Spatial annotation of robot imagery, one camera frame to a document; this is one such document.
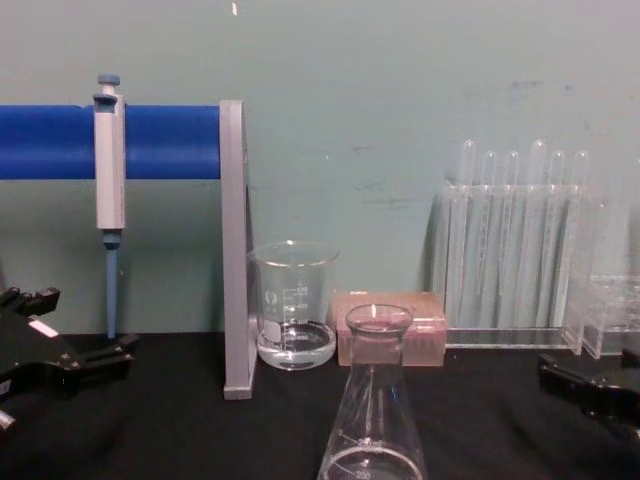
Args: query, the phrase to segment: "blue horizontal bar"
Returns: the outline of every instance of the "blue horizontal bar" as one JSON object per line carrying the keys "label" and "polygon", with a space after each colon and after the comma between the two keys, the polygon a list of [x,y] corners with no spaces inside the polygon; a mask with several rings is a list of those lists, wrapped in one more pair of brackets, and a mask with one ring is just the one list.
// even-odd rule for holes
{"label": "blue horizontal bar", "polygon": [[[128,105],[128,179],[219,179],[217,106]],[[0,106],[0,180],[95,178],[93,106]]]}

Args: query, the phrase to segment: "beaker rim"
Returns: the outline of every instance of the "beaker rim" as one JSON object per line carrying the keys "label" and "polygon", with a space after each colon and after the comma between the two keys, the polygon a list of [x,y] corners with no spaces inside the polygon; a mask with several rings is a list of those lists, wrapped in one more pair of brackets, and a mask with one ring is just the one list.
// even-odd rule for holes
{"label": "beaker rim", "polygon": [[[283,250],[290,250],[292,248],[298,249],[299,251],[307,251],[317,253],[318,260],[313,260],[309,262],[286,262],[283,263],[281,261],[277,261],[273,258],[270,258],[275,253],[280,253]],[[271,267],[281,267],[281,268],[305,268],[305,267],[319,267],[323,265],[327,265],[333,262],[338,258],[340,252],[333,247],[330,247],[327,244],[322,242],[314,242],[307,240],[283,240],[280,242],[272,242],[261,245],[260,247],[255,248],[251,252],[247,254],[250,259],[263,264],[269,265]]]}
{"label": "beaker rim", "polygon": [[413,315],[398,305],[369,303],[349,310],[345,323],[351,330],[362,333],[402,334],[413,323]]}

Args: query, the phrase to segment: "pink tip box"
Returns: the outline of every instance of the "pink tip box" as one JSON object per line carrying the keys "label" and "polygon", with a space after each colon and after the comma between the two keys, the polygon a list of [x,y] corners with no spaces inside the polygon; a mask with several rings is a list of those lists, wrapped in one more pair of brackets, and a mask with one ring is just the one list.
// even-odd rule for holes
{"label": "pink tip box", "polygon": [[431,292],[363,291],[336,292],[331,300],[327,323],[336,331],[340,365],[351,365],[352,338],[345,317],[355,307],[372,303],[402,307],[413,316],[413,324],[404,336],[404,366],[442,366],[447,340],[447,318],[439,295]]}

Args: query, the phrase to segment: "glass beaker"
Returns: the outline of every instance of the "glass beaker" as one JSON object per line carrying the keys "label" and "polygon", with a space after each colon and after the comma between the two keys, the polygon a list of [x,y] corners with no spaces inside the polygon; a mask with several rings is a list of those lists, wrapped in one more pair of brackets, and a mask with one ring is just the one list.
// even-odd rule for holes
{"label": "glass beaker", "polygon": [[258,354],[284,370],[325,363],[336,349],[326,325],[338,252],[315,242],[287,240],[249,253],[257,268]]}
{"label": "glass beaker", "polygon": [[347,314],[351,373],[318,480],[427,480],[402,373],[403,335],[412,321],[393,305]]}

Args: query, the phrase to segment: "black tablecloth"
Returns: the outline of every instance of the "black tablecloth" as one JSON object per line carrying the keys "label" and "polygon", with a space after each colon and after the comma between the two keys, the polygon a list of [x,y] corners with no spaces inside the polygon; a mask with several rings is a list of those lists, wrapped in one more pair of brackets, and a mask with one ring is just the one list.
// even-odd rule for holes
{"label": "black tablecloth", "polygon": [[[230,402],[223,357],[220,334],[144,336],[125,382],[3,403],[20,425],[0,479],[315,480],[349,370],[260,363],[253,399]],[[539,392],[536,358],[450,350],[442,368],[406,369],[431,480],[640,478],[635,432]]]}

